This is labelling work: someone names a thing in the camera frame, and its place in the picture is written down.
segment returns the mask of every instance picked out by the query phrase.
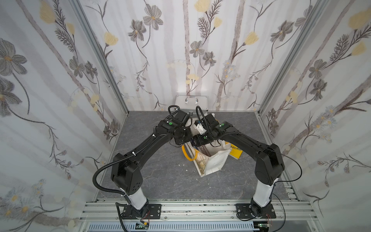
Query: robotic arm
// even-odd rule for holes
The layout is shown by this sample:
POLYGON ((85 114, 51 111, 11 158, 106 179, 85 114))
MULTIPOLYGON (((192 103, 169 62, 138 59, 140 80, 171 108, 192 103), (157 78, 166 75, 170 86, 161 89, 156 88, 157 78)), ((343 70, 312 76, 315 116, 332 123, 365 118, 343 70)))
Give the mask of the robotic arm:
POLYGON ((285 169, 282 157, 276 153, 280 152, 278 146, 260 143, 242 134, 228 122, 219 123, 211 114, 201 119, 201 123, 206 126, 207 131, 203 135, 193 136, 190 126, 186 126, 189 117, 184 111, 177 110, 160 121, 154 127, 153 133, 139 146, 125 155, 118 153, 114 157, 115 162, 131 156, 131 158, 112 166, 111 180, 126 193, 125 198, 128 204, 131 204, 136 216, 142 218, 148 211, 148 199, 141 189, 143 177, 140 170, 162 145, 173 138, 177 145, 191 141, 196 146, 223 138, 250 155, 256 161, 255 175, 258 178, 256 191, 250 204, 250 212, 256 218, 265 215, 271 202, 273 185, 285 169))

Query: marble-patterned surface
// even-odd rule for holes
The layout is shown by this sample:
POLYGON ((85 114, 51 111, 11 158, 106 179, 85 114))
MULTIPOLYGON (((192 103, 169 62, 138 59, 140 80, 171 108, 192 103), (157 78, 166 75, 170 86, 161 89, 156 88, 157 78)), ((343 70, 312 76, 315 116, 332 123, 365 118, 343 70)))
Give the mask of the marble-patterned surface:
MULTIPOLYGON (((118 139, 115 154, 125 154, 139 145, 167 115, 168 112, 131 111, 118 139)), ((239 131, 265 142, 252 112, 216 112, 215 118, 228 121, 239 131)), ((251 199, 257 183, 254 169, 255 161, 243 153, 239 160, 228 157, 221 171, 201 178, 194 163, 184 157, 181 148, 167 143, 141 170, 144 179, 142 189, 148 199, 251 199)), ((110 180, 110 175, 111 168, 107 170, 102 186, 117 188, 110 180)), ((276 185, 274 193, 280 199, 288 199, 282 183, 276 185)), ((121 196, 100 191, 98 198, 121 196)))

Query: plastic bag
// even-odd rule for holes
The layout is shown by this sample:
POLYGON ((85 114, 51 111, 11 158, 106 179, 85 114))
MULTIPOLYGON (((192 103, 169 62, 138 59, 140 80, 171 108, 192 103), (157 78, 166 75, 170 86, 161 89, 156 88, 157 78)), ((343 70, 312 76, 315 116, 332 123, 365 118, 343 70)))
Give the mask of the plastic bag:
POLYGON ((206 149, 211 154, 211 157, 195 149, 190 142, 187 142, 182 146, 185 157, 189 161, 194 162, 198 174, 201 177, 221 170, 227 160, 229 153, 232 151, 230 143, 226 144, 224 140, 219 140, 219 143, 214 140, 211 143, 213 146, 211 144, 205 145, 206 149), (187 148, 187 151, 191 157, 187 155, 184 147, 187 148))

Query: floral wallpaper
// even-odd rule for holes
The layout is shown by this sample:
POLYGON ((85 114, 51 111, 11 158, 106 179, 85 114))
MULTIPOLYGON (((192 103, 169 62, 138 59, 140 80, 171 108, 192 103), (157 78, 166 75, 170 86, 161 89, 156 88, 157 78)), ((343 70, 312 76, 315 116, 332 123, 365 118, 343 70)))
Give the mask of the floral wallpaper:
POLYGON ((125 114, 66 1, 0 3, 0 224, 74 231, 125 114))
MULTIPOLYGON (((274 142, 303 168, 297 194, 328 232, 371 229, 370 7, 329 1, 262 112, 274 142)), ((285 164, 292 178, 300 175, 285 164)))
POLYGON ((256 111, 316 1, 80 3, 129 110, 203 95, 214 111, 256 111))

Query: black mounting bracket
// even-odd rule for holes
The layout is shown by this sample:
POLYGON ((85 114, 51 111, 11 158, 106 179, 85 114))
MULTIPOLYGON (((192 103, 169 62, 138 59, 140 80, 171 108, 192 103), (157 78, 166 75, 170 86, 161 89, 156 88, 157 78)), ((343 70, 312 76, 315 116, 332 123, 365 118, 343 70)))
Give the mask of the black mounting bracket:
MULTIPOLYGON (((161 204, 149 204, 148 209, 150 210, 150 213, 147 217, 143 218, 143 220, 146 219, 160 219, 161 216, 161 204)), ((124 209, 121 213, 122 219, 138 219, 135 214, 133 213, 133 209, 131 205, 124 206, 124 209)))
MULTIPOLYGON (((251 219, 254 218, 251 215, 250 204, 236 204, 237 217, 239 219, 251 219)), ((276 218, 276 213, 273 209, 272 204, 265 207, 265 213, 269 215, 270 218, 276 218)), ((261 218, 268 218, 267 215, 263 215, 261 218)))

